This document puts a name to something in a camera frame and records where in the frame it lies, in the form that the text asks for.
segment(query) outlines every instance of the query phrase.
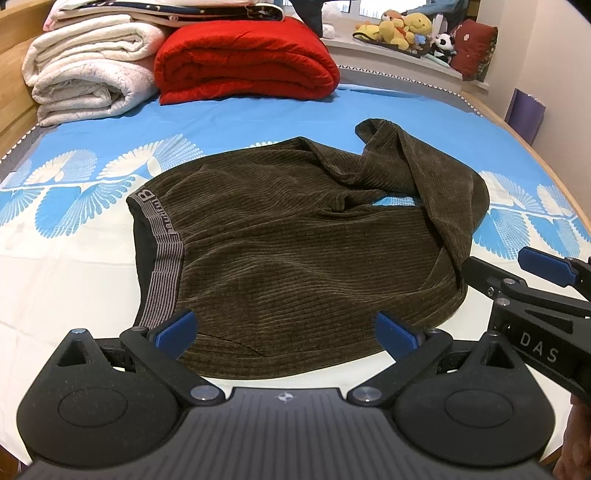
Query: person's hand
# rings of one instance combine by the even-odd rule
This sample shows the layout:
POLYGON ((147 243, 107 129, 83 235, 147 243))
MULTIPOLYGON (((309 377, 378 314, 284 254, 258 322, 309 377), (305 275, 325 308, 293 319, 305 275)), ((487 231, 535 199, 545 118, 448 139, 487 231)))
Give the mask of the person's hand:
POLYGON ((553 474, 558 480, 587 480, 591 476, 591 407, 571 395, 562 453, 553 474))

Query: window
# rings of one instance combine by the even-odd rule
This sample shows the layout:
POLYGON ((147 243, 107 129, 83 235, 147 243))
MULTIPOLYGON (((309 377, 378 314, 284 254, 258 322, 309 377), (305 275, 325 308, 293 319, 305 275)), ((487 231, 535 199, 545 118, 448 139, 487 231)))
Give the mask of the window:
POLYGON ((405 12, 425 5, 427 0, 361 0, 359 15, 363 17, 380 18, 386 10, 405 12))
MULTIPOLYGON (((289 0, 279 0, 287 15, 293 15, 293 7, 289 0)), ((428 0, 337 0, 334 1, 346 17, 380 18, 386 10, 394 9, 405 12, 428 3, 428 0)))
MULTIPOLYGON (((340 10, 343 13, 348 14, 351 10, 351 2, 349 0, 337 0, 334 3, 336 3, 339 6, 340 10)), ((289 0, 283 0, 283 6, 291 7, 291 2, 289 0)))

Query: red comforter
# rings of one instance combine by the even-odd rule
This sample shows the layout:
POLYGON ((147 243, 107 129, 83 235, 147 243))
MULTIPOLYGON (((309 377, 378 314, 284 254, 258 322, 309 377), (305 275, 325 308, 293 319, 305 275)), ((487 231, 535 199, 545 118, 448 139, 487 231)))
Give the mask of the red comforter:
POLYGON ((160 48, 154 77, 162 105, 244 94, 320 99, 340 80, 324 44, 289 17, 183 27, 160 48))

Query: bed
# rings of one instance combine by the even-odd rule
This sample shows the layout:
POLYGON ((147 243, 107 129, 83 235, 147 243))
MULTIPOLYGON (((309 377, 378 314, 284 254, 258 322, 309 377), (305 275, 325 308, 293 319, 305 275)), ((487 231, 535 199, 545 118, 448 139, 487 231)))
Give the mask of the bed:
MULTIPOLYGON (((15 423, 18 403, 67 331, 83 326, 104 338, 133 324, 139 287, 125 196, 204 155, 297 135, 360 152, 353 127, 369 116, 389 119, 485 179, 491 207, 474 235, 473 255, 535 288, 578 295, 521 271, 517 252, 531 245, 587 258, 588 220, 543 160, 476 99, 340 66, 341 85, 319 102, 230 98, 163 107, 154 98, 119 118, 40 128, 20 68, 50 5, 33 0, 0 14, 0 153, 6 152, 0 157, 0 445, 21 461, 30 459, 15 423)), ((379 204, 414 202, 392 195, 379 204)), ((477 339, 490 308, 489 299, 470 289, 441 327, 456 338, 477 339)), ((238 385, 346 392, 390 363, 379 353, 288 378, 213 380, 226 393, 238 385)), ((569 394, 534 375, 556 411, 549 455, 561 445, 569 394)))

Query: red pillow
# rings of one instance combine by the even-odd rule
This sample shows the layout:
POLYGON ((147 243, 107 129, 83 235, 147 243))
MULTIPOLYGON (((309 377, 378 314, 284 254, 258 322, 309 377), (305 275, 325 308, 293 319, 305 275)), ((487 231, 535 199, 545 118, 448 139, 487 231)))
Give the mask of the red pillow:
POLYGON ((452 68, 460 72, 464 80, 474 80, 480 63, 485 59, 491 42, 497 35, 496 27, 464 20, 452 31, 457 52, 452 59, 452 68))

